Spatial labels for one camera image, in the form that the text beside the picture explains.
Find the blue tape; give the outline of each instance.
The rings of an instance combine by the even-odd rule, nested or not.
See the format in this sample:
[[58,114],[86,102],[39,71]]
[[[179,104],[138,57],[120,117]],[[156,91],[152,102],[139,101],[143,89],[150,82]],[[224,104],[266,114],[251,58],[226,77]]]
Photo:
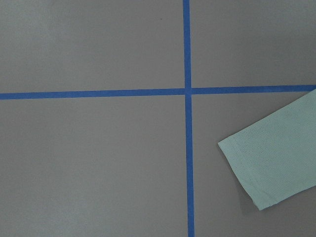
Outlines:
[[233,94],[233,93],[267,93],[267,92],[299,92],[312,91],[316,85],[268,85],[268,86],[236,86],[192,88],[192,94]]
[[190,1],[183,0],[184,75],[186,111],[186,162],[188,236],[194,237],[194,182],[193,182],[193,138],[192,138],[192,84],[191,84],[191,39]]
[[139,90],[93,90],[93,91],[59,91],[2,93],[0,100],[48,99],[48,98],[80,98],[80,97],[117,97],[117,96],[152,96],[152,95],[184,95],[183,88],[172,89],[139,89]]

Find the horizontal blue line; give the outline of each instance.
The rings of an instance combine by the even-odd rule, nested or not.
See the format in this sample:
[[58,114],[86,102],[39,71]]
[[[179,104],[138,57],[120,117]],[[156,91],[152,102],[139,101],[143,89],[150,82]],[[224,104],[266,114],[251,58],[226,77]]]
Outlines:
[[117,96],[152,96],[152,95],[184,95],[184,94],[185,94],[185,90],[182,88],[139,89],[139,90],[27,92],[27,93],[3,93],[3,94],[0,94],[0,100],[80,98],[80,97],[117,97]]
[[268,85],[268,86],[236,86],[236,87],[205,87],[192,88],[192,94],[238,94],[267,92],[299,92],[312,91],[316,85]]
[[[193,95],[312,91],[316,85],[268,85],[192,88]],[[184,88],[0,93],[0,100],[185,95]]]

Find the vertical blue line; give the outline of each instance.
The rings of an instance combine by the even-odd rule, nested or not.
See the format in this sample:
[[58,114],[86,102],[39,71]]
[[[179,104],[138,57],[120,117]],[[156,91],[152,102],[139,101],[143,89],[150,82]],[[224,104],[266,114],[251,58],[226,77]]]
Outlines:
[[184,36],[184,76],[185,76],[184,85],[185,85],[185,111],[186,111],[188,237],[194,237],[195,234],[194,234],[190,0],[183,0],[183,36]]

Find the gray surface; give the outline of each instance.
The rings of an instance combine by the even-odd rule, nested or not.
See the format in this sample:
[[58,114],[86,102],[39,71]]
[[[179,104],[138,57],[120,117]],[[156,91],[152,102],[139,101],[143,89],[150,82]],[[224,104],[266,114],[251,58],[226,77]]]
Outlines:
[[194,87],[315,84],[316,1],[191,1]]
[[217,142],[303,93],[193,97],[196,237],[314,237],[316,188],[258,211]]
[[0,0],[0,92],[183,87],[182,1]]
[[1,237],[187,235],[182,96],[0,107]]

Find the folded cloth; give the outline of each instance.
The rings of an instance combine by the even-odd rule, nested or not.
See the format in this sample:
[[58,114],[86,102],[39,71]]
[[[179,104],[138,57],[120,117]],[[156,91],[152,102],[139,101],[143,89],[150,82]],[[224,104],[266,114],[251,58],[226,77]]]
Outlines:
[[315,186],[316,90],[218,145],[259,210]]

